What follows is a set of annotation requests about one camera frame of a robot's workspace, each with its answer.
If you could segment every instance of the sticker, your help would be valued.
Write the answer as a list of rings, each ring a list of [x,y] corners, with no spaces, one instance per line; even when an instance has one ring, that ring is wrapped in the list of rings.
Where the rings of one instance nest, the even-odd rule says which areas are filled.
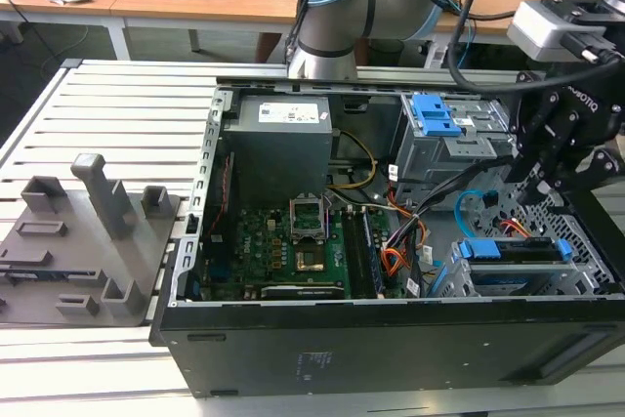
[[[406,290],[408,290],[415,297],[419,296],[419,290],[420,290],[419,285],[417,284],[417,282],[415,282],[411,278],[408,278],[408,282],[406,283]]]
[[[258,109],[258,121],[318,124],[319,110],[315,103],[263,103]]]
[[[456,126],[472,126],[472,127],[476,127],[476,125],[473,123],[473,119],[471,119],[470,117],[454,117],[453,118],[453,123]]]
[[[427,244],[423,247],[423,262],[434,265],[434,261],[432,260],[432,246],[428,246]]]
[[[389,165],[389,180],[396,182],[398,174],[399,167],[397,165]]]

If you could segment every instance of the slotted metal platform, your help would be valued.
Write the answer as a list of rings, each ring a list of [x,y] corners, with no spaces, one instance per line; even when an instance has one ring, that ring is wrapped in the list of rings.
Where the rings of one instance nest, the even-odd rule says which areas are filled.
[[[400,77],[408,83],[449,82],[444,70],[367,67],[360,74],[381,81]],[[284,76],[284,69],[277,65],[106,61],[62,68],[0,150],[0,240],[25,205],[20,192],[31,176],[56,176],[65,188],[81,188],[69,172],[81,151],[102,153],[106,174],[124,180],[128,191],[156,182],[166,186],[183,198],[179,209],[183,214],[216,75],[278,78]],[[515,74],[489,76],[512,81]],[[599,195],[617,224],[625,228],[625,186],[601,189]],[[182,232],[180,220],[172,241]],[[196,400],[167,349],[153,348],[147,342],[161,282],[162,272],[143,327],[0,325],[0,415],[407,417],[484,410],[492,416],[625,414],[625,348],[554,387]],[[436,346],[432,344],[429,353],[444,353]],[[384,355],[375,359],[383,362]]]

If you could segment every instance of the desk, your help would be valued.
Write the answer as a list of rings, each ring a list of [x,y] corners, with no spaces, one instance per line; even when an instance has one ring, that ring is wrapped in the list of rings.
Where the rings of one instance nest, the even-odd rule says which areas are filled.
[[[452,83],[446,70],[362,67],[358,73],[407,84]],[[466,73],[475,81],[486,75]],[[271,64],[85,61],[76,69],[61,68],[0,149],[0,240],[24,207],[20,192],[31,176],[57,176],[65,188],[79,188],[68,169],[80,151],[102,152],[106,174],[123,179],[128,191],[159,184],[187,205],[217,74],[286,75],[283,65]],[[488,76],[512,82],[516,75]],[[601,196],[617,213],[622,203],[614,202],[622,200],[625,188],[603,188]],[[178,222],[171,238],[182,233]],[[159,276],[155,294],[161,282]],[[196,400],[168,350],[147,342],[154,307],[152,301],[143,327],[0,324],[0,415],[405,417],[490,411],[508,417],[615,417],[625,410],[625,348],[553,387]]]
[[[47,0],[13,0],[30,21],[95,24],[108,28],[115,54],[131,58],[126,28],[143,26],[189,30],[193,51],[199,50],[196,30],[227,30],[284,33],[295,19],[297,0],[93,0],[58,6]],[[476,13],[515,10],[522,0],[476,0]],[[21,21],[6,0],[0,0],[0,21]],[[456,17],[445,14],[430,39],[429,66],[444,57]],[[507,44],[509,20],[479,22],[476,42]]]

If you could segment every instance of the wire bundle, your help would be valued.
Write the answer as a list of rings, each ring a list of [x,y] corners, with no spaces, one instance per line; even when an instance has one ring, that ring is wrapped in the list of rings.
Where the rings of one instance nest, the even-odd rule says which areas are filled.
[[[508,219],[501,222],[500,227],[504,228],[504,234],[508,233],[508,229],[512,229],[519,233],[523,238],[530,238],[531,233],[527,231],[521,223],[516,219]]]

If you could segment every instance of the blue plastic clip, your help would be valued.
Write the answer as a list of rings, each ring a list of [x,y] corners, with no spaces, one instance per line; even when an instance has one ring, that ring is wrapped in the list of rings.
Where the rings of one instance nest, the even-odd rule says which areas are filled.
[[[560,238],[556,241],[556,247],[565,261],[573,259],[573,248],[570,247],[570,244],[568,244],[568,241],[564,238]]]
[[[427,137],[457,137],[462,130],[456,126],[449,109],[438,95],[413,95],[412,111],[423,124]]]
[[[460,243],[460,253],[465,259],[500,259],[501,252],[494,239],[471,238]]]

